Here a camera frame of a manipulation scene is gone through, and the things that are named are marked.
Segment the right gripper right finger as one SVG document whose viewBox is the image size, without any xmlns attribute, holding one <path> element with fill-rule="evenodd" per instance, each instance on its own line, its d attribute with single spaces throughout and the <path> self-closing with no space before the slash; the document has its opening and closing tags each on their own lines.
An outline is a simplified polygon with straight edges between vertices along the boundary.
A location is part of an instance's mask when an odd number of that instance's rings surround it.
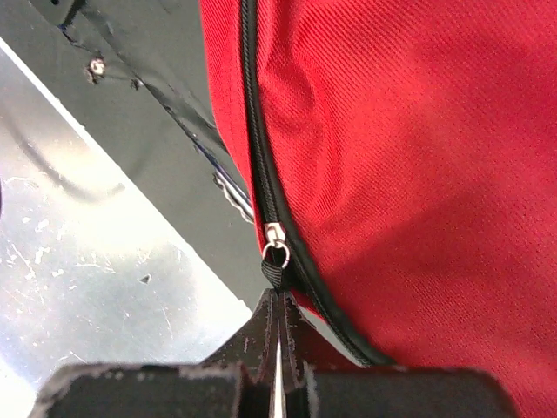
<svg viewBox="0 0 557 418">
<path fill-rule="evenodd" d="M 287 417 L 515 417 L 509 395 L 470 369 L 359 367 L 278 295 L 283 406 Z"/>
</svg>

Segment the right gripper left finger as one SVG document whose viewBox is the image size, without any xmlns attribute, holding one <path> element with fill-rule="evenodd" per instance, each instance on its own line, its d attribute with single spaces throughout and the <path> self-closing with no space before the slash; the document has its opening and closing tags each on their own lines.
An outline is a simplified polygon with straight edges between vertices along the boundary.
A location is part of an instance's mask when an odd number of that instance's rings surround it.
<svg viewBox="0 0 557 418">
<path fill-rule="evenodd" d="M 198 364 L 91 363 L 59 368 L 32 417 L 271 417 L 278 295 L 265 290 L 252 317 Z"/>
</svg>

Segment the red student backpack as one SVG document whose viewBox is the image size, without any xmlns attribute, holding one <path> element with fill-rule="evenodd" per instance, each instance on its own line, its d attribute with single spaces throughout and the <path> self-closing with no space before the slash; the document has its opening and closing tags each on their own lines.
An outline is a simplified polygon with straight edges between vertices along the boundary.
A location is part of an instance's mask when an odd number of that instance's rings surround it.
<svg viewBox="0 0 557 418">
<path fill-rule="evenodd" d="M 203 1 L 218 132 L 360 359 L 556 414 L 556 4 Z"/>
</svg>

